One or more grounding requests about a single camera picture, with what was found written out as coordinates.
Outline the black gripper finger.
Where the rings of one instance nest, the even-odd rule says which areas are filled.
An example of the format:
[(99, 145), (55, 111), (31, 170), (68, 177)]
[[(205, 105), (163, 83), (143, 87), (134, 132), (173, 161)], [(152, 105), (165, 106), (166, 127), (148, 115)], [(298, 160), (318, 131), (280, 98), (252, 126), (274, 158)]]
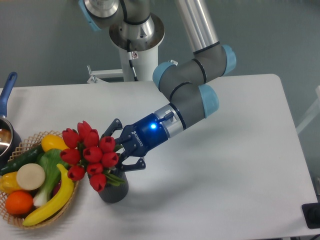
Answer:
[(138, 161), (135, 164), (123, 164), (120, 163), (117, 166), (118, 169), (121, 171), (139, 171), (139, 170), (144, 170), (146, 168), (146, 163), (143, 157), (139, 158)]
[(115, 118), (113, 122), (109, 125), (109, 127), (105, 130), (105, 132), (101, 135), (102, 138), (104, 137), (110, 137), (113, 135), (115, 131), (119, 131), (123, 129), (122, 122)]

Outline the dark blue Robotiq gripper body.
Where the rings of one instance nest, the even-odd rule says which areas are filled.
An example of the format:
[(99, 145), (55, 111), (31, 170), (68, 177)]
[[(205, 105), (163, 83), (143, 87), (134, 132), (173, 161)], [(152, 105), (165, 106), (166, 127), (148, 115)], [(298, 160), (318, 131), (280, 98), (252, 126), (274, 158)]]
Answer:
[(128, 157), (145, 157), (150, 150), (167, 141), (169, 137), (162, 122), (169, 119), (169, 116), (158, 118), (151, 113), (133, 124), (126, 125), (120, 137), (115, 140), (124, 148), (118, 163), (121, 164)]

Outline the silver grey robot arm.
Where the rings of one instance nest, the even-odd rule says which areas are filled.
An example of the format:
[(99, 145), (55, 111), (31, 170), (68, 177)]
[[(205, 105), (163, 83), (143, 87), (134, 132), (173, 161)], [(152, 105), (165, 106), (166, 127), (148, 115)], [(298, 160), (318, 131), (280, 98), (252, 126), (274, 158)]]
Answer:
[(148, 0), (81, 0), (78, 4), (94, 31), (109, 30), (121, 61), (120, 70), (90, 71), (90, 77), (153, 81), (168, 100), (167, 105), (131, 125), (122, 126), (114, 120), (105, 132), (111, 135), (121, 131), (116, 142), (124, 151), (116, 168), (123, 172), (142, 170), (144, 156), (150, 150), (219, 108), (219, 99), (208, 83), (235, 68), (235, 53), (230, 46), (220, 44), (203, 0), (175, 3), (193, 52), (193, 59), (183, 64), (158, 62), (165, 28), (151, 13)]

